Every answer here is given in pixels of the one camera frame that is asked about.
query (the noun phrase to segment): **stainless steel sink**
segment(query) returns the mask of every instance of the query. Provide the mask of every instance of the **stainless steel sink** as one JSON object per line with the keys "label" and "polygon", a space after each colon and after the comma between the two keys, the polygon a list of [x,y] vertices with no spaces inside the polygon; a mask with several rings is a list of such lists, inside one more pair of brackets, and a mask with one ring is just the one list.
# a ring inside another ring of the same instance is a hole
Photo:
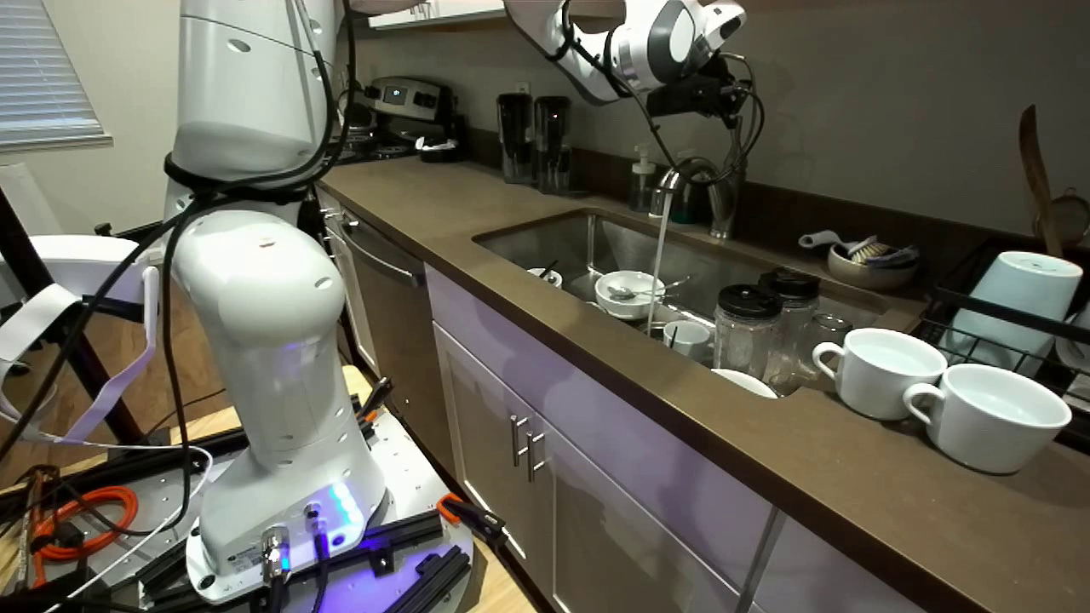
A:
{"label": "stainless steel sink", "polygon": [[[591,278],[613,268],[645,268],[655,265],[655,235],[656,228],[645,219],[625,215],[595,215],[574,210],[495,235],[479,235],[476,240],[521,268],[555,262],[555,271],[565,278],[565,291],[591,304]],[[672,287],[667,304],[715,319],[715,296],[731,282],[755,282],[775,262],[755,260],[749,253],[730,245],[701,245],[690,235],[667,235],[660,278]],[[820,296],[825,308],[844,316],[847,323],[867,323],[874,313],[858,304],[842,304]]]}

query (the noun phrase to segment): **backsplash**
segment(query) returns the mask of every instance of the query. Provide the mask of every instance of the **backsplash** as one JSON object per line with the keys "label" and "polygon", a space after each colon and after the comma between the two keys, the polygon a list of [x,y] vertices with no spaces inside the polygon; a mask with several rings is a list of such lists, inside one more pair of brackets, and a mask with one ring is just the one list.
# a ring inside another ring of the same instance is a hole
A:
{"label": "backsplash", "polygon": [[[1090,193],[1090,4],[1084,0],[749,0],[740,38],[771,110],[749,180],[870,209],[1029,235],[1018,111],[1038,106],[1053,189]],[[361,30],[361,77],[428,76],[469,127],[495,96],[574,98],[574,145],[634,158],[650,131],[634,103],[585,106],[507,25]],[[677,158],[726,154],[719,118],[663,118]]]}

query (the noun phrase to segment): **kitchen counter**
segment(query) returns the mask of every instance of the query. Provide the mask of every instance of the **kitchen counter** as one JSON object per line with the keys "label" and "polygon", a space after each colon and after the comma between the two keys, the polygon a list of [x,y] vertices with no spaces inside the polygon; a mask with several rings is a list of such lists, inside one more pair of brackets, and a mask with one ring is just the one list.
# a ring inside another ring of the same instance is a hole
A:
{"label": "kitchen counter", "polygon": [[608,202],[417,159],[338,167],[324,187],[919,605],[1085,609],[1090,455],[1048,445],[983,476],[825,390],[760,402],[474,240]]}

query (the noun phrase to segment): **wall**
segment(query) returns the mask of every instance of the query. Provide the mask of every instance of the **wall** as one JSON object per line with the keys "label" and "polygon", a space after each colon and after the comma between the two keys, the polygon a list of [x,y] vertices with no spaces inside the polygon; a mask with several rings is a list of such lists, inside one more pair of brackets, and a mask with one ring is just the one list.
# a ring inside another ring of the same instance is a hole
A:
{"label": "wall", "polygon": [[[1038,106],[1053,189],[1090,193],[1090,4],[1084,0],[746,0],[740,38],[771,106],[749,176],[775,187],[1029,230],[1018,111]],[[361,35],[361,72],[450,83],[474,127],[495,96],[571,93],[509,28]],[[630,103],[579,106],[574,142],[634,154]],[[675,154],[721,154],[708,118],[672,118]]]}
{"label": "wall", "polygon": [[163,210],[163,154],[173,138],[178,0],[44,0],[72,64],[111,131],[105,145],[0,154],[26,163],[56,220],[36,228],[128,228]]}

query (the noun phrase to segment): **window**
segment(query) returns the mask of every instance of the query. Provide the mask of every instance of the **window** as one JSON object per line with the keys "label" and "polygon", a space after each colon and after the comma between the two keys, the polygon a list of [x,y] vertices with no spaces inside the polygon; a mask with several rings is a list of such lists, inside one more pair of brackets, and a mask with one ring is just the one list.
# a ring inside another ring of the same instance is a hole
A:
{"label": "window", "polygon": [[0,0],[0,150],[100,136],[95,110],[42,0]]}

